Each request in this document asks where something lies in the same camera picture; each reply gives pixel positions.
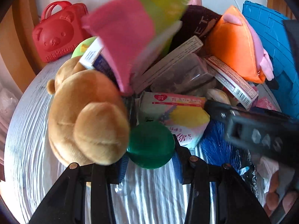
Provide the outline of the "orange pink flamingo plush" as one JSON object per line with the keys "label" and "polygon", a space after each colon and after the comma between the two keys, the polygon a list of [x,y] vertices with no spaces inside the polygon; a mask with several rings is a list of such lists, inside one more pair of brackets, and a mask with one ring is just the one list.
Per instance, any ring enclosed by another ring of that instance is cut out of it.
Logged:
{"label": "orange pink flamingo plush", "polygon": [[261,39],[242,13],[230,6],[205,39],[209,54],[219,58],[246,81],[274,79],[273,65]]}

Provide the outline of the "green label dark bottle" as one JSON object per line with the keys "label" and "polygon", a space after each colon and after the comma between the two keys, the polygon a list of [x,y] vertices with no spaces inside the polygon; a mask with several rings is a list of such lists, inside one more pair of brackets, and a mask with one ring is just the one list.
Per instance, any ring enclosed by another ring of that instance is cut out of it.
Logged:
{"label": "green label dark bottle", "polygon": [[130,132],[127,154],[141,168],[164,166],[174,151],[175,140],[171,131],[157,121],[142,122]]}

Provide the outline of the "green pink wipes pack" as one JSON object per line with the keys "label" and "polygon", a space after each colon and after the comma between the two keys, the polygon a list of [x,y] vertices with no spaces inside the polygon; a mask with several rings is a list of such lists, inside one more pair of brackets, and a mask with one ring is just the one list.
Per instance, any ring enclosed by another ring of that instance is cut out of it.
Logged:
{"label": "green pink wipes pack", "polygon": [[180,28],[190,0],[111,0],[83,18],[103,43],[103,56],[120,92],[132,95],[131,78],[142,74]]}

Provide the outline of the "white red barcode box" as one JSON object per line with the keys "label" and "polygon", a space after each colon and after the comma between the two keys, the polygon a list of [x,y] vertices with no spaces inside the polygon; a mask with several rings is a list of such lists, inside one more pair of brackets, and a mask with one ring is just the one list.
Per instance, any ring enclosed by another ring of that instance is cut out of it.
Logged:
{"label": "white red barcode box", "polygon": [[211,68],[214,77],[249,110],[258,98],[258,92],[245,81],[237,72],[215,56],[204,57],[203,60]]}

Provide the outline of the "blue bristle brush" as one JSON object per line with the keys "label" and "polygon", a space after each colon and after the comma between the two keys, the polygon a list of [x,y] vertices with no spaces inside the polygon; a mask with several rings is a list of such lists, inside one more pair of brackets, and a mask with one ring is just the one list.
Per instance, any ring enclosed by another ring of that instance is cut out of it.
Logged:
{"label": "blue bristle brush", "polygon": [[207,163],[222,166],[229,163],[258,197],[255,167],[248,150],[240,149],[224,139],[224,124],[210,120],[200,140],[200,148]]}

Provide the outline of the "brown teddy bear plush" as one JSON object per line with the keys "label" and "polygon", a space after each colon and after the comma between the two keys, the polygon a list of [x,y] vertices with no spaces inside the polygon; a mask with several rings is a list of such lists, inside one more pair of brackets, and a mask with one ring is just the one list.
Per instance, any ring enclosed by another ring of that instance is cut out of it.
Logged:
{"label": "brown teddy bear plush", "polygon": [[48,115],[52,152],[64,165],[111,165],[125,154],[130,133],[119,90],[103,73],[88,70],[80,57],[67,60],[47,83],[53,95]]}

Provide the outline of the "dark transparent plastic box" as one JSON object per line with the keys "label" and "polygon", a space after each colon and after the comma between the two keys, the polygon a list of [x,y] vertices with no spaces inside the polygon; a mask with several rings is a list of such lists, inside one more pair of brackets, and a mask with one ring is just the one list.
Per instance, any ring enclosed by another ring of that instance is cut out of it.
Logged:
{"label": "dark transparent plastic box", "polygon": [[150,86],[154,93],[182,94],[213,79],[207,63],[191,53],[163,72]]}

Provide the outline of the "blue plastic crate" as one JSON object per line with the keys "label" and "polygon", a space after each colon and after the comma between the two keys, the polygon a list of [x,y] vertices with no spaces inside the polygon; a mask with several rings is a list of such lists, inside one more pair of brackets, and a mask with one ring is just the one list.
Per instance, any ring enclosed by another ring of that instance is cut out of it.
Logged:
{"label": "blue plastic crate", "polygon": [[267,83],[283,113],[298,118],[298,73],[283,21],[288,18],[263,5],[245,1],[243,16],[259,35],[274,68],[274,80]]}

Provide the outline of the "long white medicine box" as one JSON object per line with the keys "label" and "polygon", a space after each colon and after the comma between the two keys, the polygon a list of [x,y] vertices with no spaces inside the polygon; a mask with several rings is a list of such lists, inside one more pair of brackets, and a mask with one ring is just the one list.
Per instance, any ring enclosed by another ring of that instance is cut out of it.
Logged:
{"label": "long white medicine box", "polygon": [[193,36],[188,39],[186,42],[181,44],[179,47],[157,62],[154,66],[144,72],[144,74],[136,77],[132,83],[132,89],[134,90],[134,93],[141,93],[162,73],[170,69],[173,65],[187,55],[199,50],[202,46],[203,43],[197,36]]}

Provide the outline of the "blue white small box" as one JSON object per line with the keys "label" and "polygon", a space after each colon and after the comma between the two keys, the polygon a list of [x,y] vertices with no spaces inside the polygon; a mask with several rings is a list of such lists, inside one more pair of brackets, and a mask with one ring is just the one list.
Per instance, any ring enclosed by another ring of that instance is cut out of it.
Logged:
{"label": "blue white small box", "polygon": [[84,52],[79,62],[82,66],[89,70],[97,70],[104,75],[106,75],[116,86],[118,86],[115,75],[109,66],[108,62],[102,55],[104,45],[101,40],[96,37],[96,39],[91,43],[91,45]]}

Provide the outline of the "light green round plush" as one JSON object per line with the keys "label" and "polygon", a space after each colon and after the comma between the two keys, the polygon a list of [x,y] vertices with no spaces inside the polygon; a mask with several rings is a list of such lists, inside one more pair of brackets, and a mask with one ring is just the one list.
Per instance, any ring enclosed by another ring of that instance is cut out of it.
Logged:
{"label": "light green round plush", "polygon": [[89,48],[89,46],[94,42],[94,40],[96,40],[96,36],[87,38],[81,43],[79,43],[73,51],[71,58],[82,56],[85,53],[85,51]]}

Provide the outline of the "red bear plastic case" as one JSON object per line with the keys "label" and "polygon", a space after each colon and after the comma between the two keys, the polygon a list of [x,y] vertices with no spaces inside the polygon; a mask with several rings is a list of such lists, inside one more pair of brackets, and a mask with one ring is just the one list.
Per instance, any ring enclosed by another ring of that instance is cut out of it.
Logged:
{"label": "red bear plastic case", "polygon": [[84,3],[55,1],[44,9],[32,32],[33,42],[44,63],[73,52],[79,43],[91,37],[82,27],[82,18],[86,15],[88,9]]}

